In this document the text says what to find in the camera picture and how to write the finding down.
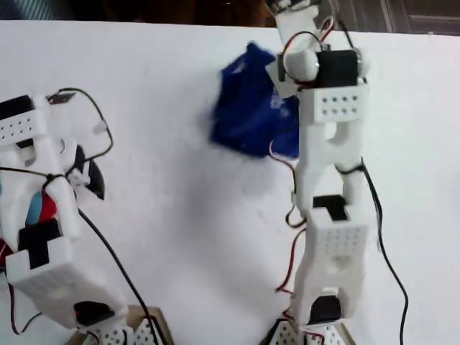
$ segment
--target blue fabric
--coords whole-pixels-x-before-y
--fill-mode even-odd
[[[254,157],[273,151],[298,156],[298,100],[281,99],[265,66],[275,56],[255,43],[221,71],[221,94],[214,110],[211,140]]]

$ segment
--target white surface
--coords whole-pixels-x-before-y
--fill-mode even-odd
[[[288,305],[273,289],[294,237],[284,225],[290,172],[211,146],[206,120],[219,92],[219,69],[249,40],[280,50],[277,31],[1,22],[0,32],[0,99],[79,86],[105,112],[116,140],[114,151],[98,161],[107,200],[88,194],[82,208],[146,303],[162,308],[176,344],[258,344]],[[460,39],[353,38],[372,61],[364,157],[384,206],[387,252],[410,295],[406,344],[450,344],[460,331]],[[346,47],[338,33],[331,42]],[[80,130],[88,147],[98,120],[91,105],[75,97],[63,107],[57,106],[58,117]],[[339,176],[329,173],[321,190],[338,191]],[[374,221],[367,191],[365,200]],[[106,269],[135,303],[109,253],[90,229],[82,232],[79,253]],[[23,295],[17,298],[23,324],[33,310]],[[62,344],[69,334],[38,320],[14,337],[6,288],[0,303],[5,344]],[[396,344],[402,308],[403,296],[369,243],[363,300],[347,323],[356,342]]]

